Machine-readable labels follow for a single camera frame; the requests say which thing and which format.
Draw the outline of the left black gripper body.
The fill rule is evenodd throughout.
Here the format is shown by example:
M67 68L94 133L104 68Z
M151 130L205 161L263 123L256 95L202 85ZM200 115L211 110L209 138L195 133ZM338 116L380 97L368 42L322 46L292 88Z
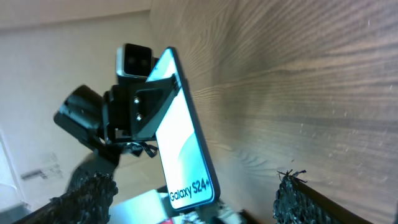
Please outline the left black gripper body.
M139 142L132 136L129 99L129 90L125 85L113 85L103 95L103 131L107 145Z

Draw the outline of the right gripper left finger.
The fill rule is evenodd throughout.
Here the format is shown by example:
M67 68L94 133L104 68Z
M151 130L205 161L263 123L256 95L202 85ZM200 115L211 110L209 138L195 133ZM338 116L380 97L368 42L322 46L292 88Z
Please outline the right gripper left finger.
M116 194L118 187L113 175L96 173L81 179L77 188L51 198L48 204L16 223L108 223Z

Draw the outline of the Samsung Galaxy smartphone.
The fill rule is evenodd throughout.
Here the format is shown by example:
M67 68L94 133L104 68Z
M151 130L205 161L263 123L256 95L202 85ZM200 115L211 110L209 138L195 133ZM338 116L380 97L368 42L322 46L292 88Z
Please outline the Samsung Galaxy smartphone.
M221 189L175 47L167 47L147 81L174 77L178 91L155 136L169 200L174 210L213 203Z

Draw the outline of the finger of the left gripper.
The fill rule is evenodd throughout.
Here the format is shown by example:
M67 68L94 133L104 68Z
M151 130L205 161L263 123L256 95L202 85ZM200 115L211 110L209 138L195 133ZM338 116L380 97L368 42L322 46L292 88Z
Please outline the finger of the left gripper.
M178 95L177 77L129 86L131 139L151 141L174 98Z

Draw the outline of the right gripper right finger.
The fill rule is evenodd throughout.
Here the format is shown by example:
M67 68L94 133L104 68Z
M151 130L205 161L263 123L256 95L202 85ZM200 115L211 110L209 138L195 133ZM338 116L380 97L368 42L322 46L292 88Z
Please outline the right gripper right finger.
M273 203L277 223L370 224L364 218L338 205L299 179L305 170L278 171L279 188Z

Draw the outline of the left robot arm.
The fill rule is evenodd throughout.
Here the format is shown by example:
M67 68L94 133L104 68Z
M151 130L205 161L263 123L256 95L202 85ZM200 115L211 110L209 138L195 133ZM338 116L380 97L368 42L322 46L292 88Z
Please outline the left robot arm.
M178 95L176 75L161 80L122 78L104 95L79 86L55 113L54 122L112 164L121 154L157 155L155 132Z

